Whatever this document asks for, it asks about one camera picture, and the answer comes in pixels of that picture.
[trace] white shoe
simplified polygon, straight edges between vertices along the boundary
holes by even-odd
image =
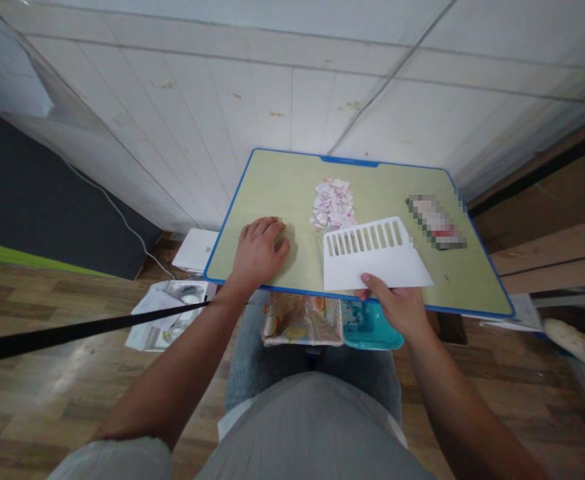
[[[544,330],[550,340],[585,363],[585,333],[557,319],[545,319]]]

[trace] black cord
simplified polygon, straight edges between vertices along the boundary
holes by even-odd
[[[0,360],[205,307],[210,302],[0,337]]]

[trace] dark wall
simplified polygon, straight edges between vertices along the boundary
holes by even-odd
[[[151,251],[161,230],[111,195]],[[134,279],[145,253],[103,193],[0,118],[0,246]]]

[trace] gray shirt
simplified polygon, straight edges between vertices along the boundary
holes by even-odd
[[[295,375],[252,399],[247,410],[239,407],[244,412],[197,478],[434,478],[404,447],[390,414],[334,377]],[[92,442],[50,479],[168,480],[171,470],[165,443],[146,437]]]

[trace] person's left hand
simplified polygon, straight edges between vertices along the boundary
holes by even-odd
[[[227,281],[254,291],[270,280],[290,250],[289,239],[283,239],[278,250],[274,248],[274,241],[284,228],[285,224],[277,217],[263,217],[243,227]]]

